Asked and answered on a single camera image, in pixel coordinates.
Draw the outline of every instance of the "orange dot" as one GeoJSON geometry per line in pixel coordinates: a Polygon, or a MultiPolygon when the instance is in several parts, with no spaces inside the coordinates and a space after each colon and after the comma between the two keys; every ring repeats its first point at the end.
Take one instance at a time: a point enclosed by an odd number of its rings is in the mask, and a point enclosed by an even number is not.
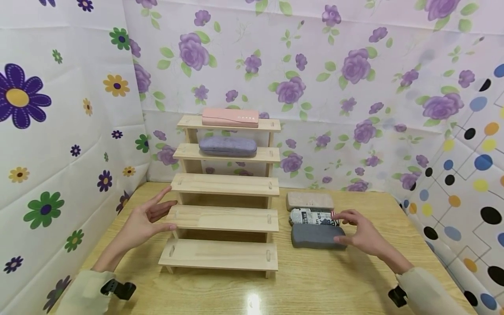
{"type": "Polygon", "coordinates": [[[448,197],[448,202],[452,207],[460,207],[460,198],[456,195],[451,195],[450,197],[448,197]]]}
{"type": "Polygon", "coordinates": [[[487,136],[493,136],[499,131],[499,124],[496,122],[491,122],[485,127],[485,134],[487,136]]]}

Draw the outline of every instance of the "green flower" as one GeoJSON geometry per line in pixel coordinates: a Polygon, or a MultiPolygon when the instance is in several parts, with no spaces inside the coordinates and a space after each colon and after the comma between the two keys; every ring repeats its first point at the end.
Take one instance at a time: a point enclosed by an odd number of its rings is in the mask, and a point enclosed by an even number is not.
{"type": "Polygon", "coordinates": [[[146,135],[140,135],[140,139],[136,139],[135,143],[137,145],[137,150],[142,150],[142,152],[149,152],[149,141],[146,135]]]}
{"type": "Polygon", "coordinates": [[[114,31],[109,33],[112,40],[110,41],[112,44],[117,45],[117,48],[122,50],[123,48],[126,50],[130,49],[130,38],[128,37],[128,33],[124,28],[119,30],[117,27],[114,27],[114,31]]]}
{"type": "Polygon", "coordinates": [[[82,243],[83,237],[84,233],[82,232],[82,229],[74,231],[67,238],[67,243],[65,244],[65,249],[67,250],[67,252],[70,253],[71,251],[76,250],[77,246],[79,246],[82,243]]]}
{"type": "Polygon", "coordinates": [[[63,57],[61,56],[59,51],[57,51],[56,49],[53,49],[52,56],[54,57],[54,61],[61,65],[61,63],[63,62],[63,57]]]}
{"type": "Polygon", "coordinates": [[[43,227],[48,227],[52,219],[59,217],[61,214],[61,208],[64,204],[64,200],[59,200],[61,194],[59,192],[55,192],[51,194],[49,192],[43,192],[40,195],[40,200],[32,200],[28,203],[28,208],[32,211],[25,214],[23,220],[25,222],[30,222],[30,228],[32,230],[36,229],[42,223],[43,227]]]}

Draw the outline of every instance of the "black dot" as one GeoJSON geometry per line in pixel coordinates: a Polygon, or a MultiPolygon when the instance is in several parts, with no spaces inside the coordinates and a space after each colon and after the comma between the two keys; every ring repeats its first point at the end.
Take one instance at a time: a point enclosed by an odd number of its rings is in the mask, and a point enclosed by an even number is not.
{"type": "Polygon", "coordinates": [[[481,208],[481,218],[488,224],[499,224],[502,222],[502,215],[494,207],[481,208]]]}
{"type": "Polygon", "coordinates": [[[474,138],[474,136],[476,135],[476,129],[474,128],[469,128],[466,130],[466,132],[464,133],[464,139],[465,140],[471,140],[472,138],[474,138]]]}
{"type": "Polygon", "coordinates": [[[496,284],[504,287],[504,270],[501,267],[488,267],[488,275],[496,284]]]}
{"type": "Polygon", "coordinates": [[[437,239],[437,232],[431,228],[430,226],[426,226],[423,228],[423,234],[427,236],[427,238],[436,240],[437,239]]]}
{"type": "Polygon", "coordinates": [[[451,185],[453,185],[453,183],[455,183],[455,176],[453,176],[451,174],[447,175],[445,177],[445,184],[447,184],[448,186],[451,186],[451,185]]]}
{"type": "Polygon", "coordinates": [[[490,79],[486,79],[485,83],[483,83],[483,86],[481,87],[481,89],[479,89],[479,91],[483,92],[483,91],[488,90],[488,88],[490,87],[490,85],[492,85],[492,81],[490,81],[490,79]]]}
{"type": "Polygon", "coordinates": [[[464,296],[469,301],[469,304],[471,304],[472,306],[478,306],[478,299],[472,292],[464,291],[464,296]]]}

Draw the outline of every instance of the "purple flower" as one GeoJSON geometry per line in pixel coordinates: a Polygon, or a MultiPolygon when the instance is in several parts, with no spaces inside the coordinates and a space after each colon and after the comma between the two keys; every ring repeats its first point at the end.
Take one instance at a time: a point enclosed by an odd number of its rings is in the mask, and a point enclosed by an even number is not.
{"type": "Polygon", "coordinates": [[[140,46],[138,46],[138,43],[130,38],[130,46],[131,46],[131,53],[133,54],[133,56],[135,56],[136,58],[140,58],[141,55],[140,50],[142,49],[140,48],[140,46]]]}
{"type": "Polygon", "coordinates": [[[365,192],[369,183],[362,179],[347,187],[348,192],[365,192]]]}
{"type": "Polygon", "coordinates": [[[412,69],[412,70],[406,72],[405,74],[403,74],[401,79],[402,79],[401,86],[408,87],[413,83],[413,81],[418,79],[418,71],[415,69],[412,69]]]}
{"type": "Polygon", "coordinates": [[[205,26],[210,21],[211,15],[207,10],[199,10],[194,13],[196,18],[194,19],[194,25],[196,26],[205,26]]]}
{"type": "Polygon", "coordinates": [[[296,148],[296,142],[293,139],[287,139],[287,140],[285,140],[285,144],[287,145],[287,147],[289,147],[291,149],[295,149],[296,148]]]}
{"type": "Polygon", "coordinates": [[[157,0],[136,0],[138,4],[146,9],[152,9],[152,6],[157,6],[157,0]]]}
{"type": "Polygon", "coordinates": [[[256,55],[252,54],[250,57],[247,57],[245,59],[245,71],[247,73],[253,73],[256,74],[259,71],[259,67],[262,66],[261,58],[257,57],[256,55]]]}
{"type": "Polygon", "coordinates": [[[178,159],[173,158],[173,154],[175,153],[175,148],[169,145],[166,145],[159,151],[156,155],[159,161],[163,162],[164,165],[172,165],[177,164],[178,159]]]}
{"type": "Polygon", "coordinates": [[[429,164],[429,160],[421,154],[416,156],[416,162],[423,168],[426,168],[427,164],[429,164]]]}
{"type": "Polygon", "coordinates": [[[399,123],[399,124],[397,124],[397,125],[395,125],[395,126],[394,126],[394,129],[395,129],[397,132],[399,132],[399,133],[403,133],[403,132],[405,132],[405,131],[406,131],[407,127],[406,127],[406,125],[405,125],[405,124],[403,124],[403,123],[399,123]]]}
{"type": "Polygon", "coordinates": [[[331,137],[328,135],[321,135],[317,137],[317,147],[325,148],[329,142],[331,142],[331,137]]]}
{"type": "Polygon", "coordinates": [[[56,301],[58,301],[59,297],[63,294],[63,292],[68,287],[70,282],[71,282],[70,276],[67,276],[64,279],[59,279],[58,283],[56,283],[56,287],[54,288],[54,290],[51,290],[48,293],[47,302],[45,303],[44,308],[42,310],[45,310],[46,313],[49,314],[52,307],[56,304],[56,301]]]}
{"type": "Polygon", "coordinates": [[[355,174],[357,174],[359,176],[363,176],[364,175],[364,169],[362,167],[357,167],[355,169],[355,174]]]}
{"type": "Polygon", "coordinates": [[[433,96],[423,104],[423,116],[432,119],[448,119],[464,107],[464,102],[457,93],[445,96],[433,96]]]}
{"type": "Polygon", "coordinates": [[[290,81],[285,81],[277,86],[276,93],[280,103],[293,104],[303,96],[306,85],[300,77],[294,77],[290,81]]]}
{"type": "Polygon", "coordinates": [[[357,104],[357,102],[355,101],[355,99],[353,97],[350,97],[350,99],[348,99],[346,101],[343,101],[343,105],[341,106],[341,108],[345,112],[353,111],[353,106],[355,104],[357,104]]]}
{"type": "Polygon", "coordinates": [[[375,167],[378,165],[379,161],[380,161],[380,159],[378,159],[378,156],[373,155],[370,158],[366,159],[366,166],[375,167]]]}
{"type": "Polygon", "coordinates": [[[303,157],[292,152],[288,157],[280,161],[280,167],[283,168],[284,172],[295,172],[299,170],[303,164],[303,157]]]}
{"type": "Polygon", "coordinates": [[[166,141],[166,134],[164,132],[162,132],[161,130],[156,130],[154,132],[154,136],[161,141],[166,141]]]}
{"type": "Polygon", "coordinates": [[[306,57],[302,53],[296,55],[296,67],[299,70],[303,71],[307,64],[308,61],[306,61],[306,57]]]}
{"type": "Polygon", "coordinates": [[[427,19],[434,21],[435,19],[443,19],[450,15],[459,4],[460,0],[427,0],[425,11],[429,12],[427,19]]]}
{"type": "Polygon", "coordinates": [[[145,93],[151,86],[151,74],[139,64],[134,64],[135,75],[137,76],[138,92],[145,93]]]}
{"type": "Polygon", "coordinates": [[[238,91],[231,90],[226,93],[226,102],[231,103],[238,97],[238,91]]]}
{"type": "Polygon", "coordinates": [[[357,124],[354,132],[353,138],[359,143],[368,143],[371,138],[376,136],[376,128],[373,126],[371,120],[366,119],[363,122],[357,124]]]}
{"type": "Polygon", "coordinates": [[[196,71],[201,70],[210,61],[208,50],[201,46],[201,39],[196,33],[182,34],[178,48],[182,61],[196,71]]]}
{"type": "Polygon", "coordinates": [[[474,73],[471,70],[463,70],[459,74],[459,84],[464,89],[468,88],[474,80],[474,73]]]}
{"type": "Polygon", "coordinates": [[[352,84],[357,84],[361,79],[366,78],[371,71],[371,65],[367,61],[368,58],[369,53],[365,48],[349,51],[341,69],[345,79],[352,82],[352,84]]]}
{"type": "Polygon", "coordinates": [[[9,274],[11,272],[15,272],[19,267],[21,267],[23,260],[24,259],[21,258],[21,256],[12,257],[11,261],[5,264],[5,273],[9,274]]]}
{"type": "Polygon", "coordinates": [[[384,39],[389,32],[386,27],[378,27],[373,30],[373,34],[369,37],[370,43],[378,43],[381,39],[384,39]]]}
{"type": "Polygon", "coordinates": [[[324,13],[322,13],[322,22],[327,26],[333,27],[341,23],[341,16],[337,6],[326,5],[324,13]]]}
{"type": "Polygon", "coordinates": [[[383,103],[375,103],[373,105],[371,105],[371,108],[369,109],[369,114],[376,114],[377,112],[380,111],[380,109],[383,108],[383,103]]]}

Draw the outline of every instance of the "blue dot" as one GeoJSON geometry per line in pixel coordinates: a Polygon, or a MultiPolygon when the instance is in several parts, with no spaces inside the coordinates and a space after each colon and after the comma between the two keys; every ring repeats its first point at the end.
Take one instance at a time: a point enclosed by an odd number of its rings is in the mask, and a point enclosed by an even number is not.
{"type": "Polygon", "coordinates": [[[487,99],[484,96],[478,96],[469,103],[472,111],[480,111],[485,108],[487,99]]]}
{"type": "Polygon", "coordinates": [[[445,170],[451,170],[453,168],[453,161],[452,160],[446,160],[443,167],[445,170]]]}
{"type": "Polygon", "coordinates": [[[445,227],[445,234],[452,240],[459,241],[462,239],[462,234],[460,233],[460,231],[452,226],[445,227]]]}
{"type": "Polygon", "coordinates": [[[487,154],[482,154],[474,160],[474,167],[480,171],[488,170],[493,164],[492,158],[487,154]]]}
{"type": "Polygon", "coordinates": [[[483,305],[485,305],[487,308],[491,310],[496,310],[497,309],[497,302],[493,298],[493,296],[483,293],[480,295],[481,302],[483,302],[483,305]]]}
{"type": "Polygon", "coordinates": [[[427,199],[429,199],[429,192],[427,189],[424,189],[420,192],[420,200],[427,201],[427,199]]]}

